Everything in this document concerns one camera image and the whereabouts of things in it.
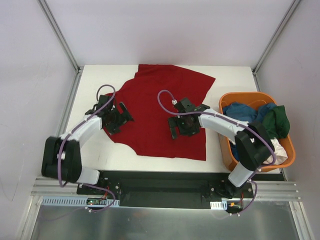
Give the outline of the red t-shirt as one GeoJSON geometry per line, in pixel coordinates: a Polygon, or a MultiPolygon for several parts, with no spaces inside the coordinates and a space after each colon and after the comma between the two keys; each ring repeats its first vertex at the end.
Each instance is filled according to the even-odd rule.
{"type": "Polygon", "coordinates": [[[187,97],[193,104],[203,103],[215,78],[175,65],[140,64],[134,78],[115,94],[124,103],[133,121],[110,135],[114,143],[132,148],[139,156],[206,160],[206,131],[173,139],[168,124],[175,112],[173,99],[187,97]]]}

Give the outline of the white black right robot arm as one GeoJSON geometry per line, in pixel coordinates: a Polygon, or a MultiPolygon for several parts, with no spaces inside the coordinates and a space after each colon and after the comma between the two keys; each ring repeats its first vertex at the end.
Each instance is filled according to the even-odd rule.
{"type": "Polygon", "coordinates": [[[275,158],[275,149],[265,127],[258,121],[245,123],[225,116],[205,104],[195,106],[188,98],[172,100],[177,113],[168,118],[171,137],[198,134],[200,129],[210,129],[235,142],[238,163],[228,176],[225,192],[237,197],[243,184],[269,158],[275,158]]]}

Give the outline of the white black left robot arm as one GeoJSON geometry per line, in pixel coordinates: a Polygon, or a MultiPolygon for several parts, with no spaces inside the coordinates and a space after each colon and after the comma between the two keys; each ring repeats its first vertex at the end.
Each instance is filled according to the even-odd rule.
{"type": "Polygon", "coordinates": [[[101,130],[114,135],[120,132],[121,126],[133,120],[123,102],[117,103],[114,96],[100,95],[98,102],[85,112],[72,130],[46,139],[41,175],[66,183],[88,184],[94,194],[102,194],[106,183],[99,178],[99,170],[82,165],[81,148],[101,130]]]}

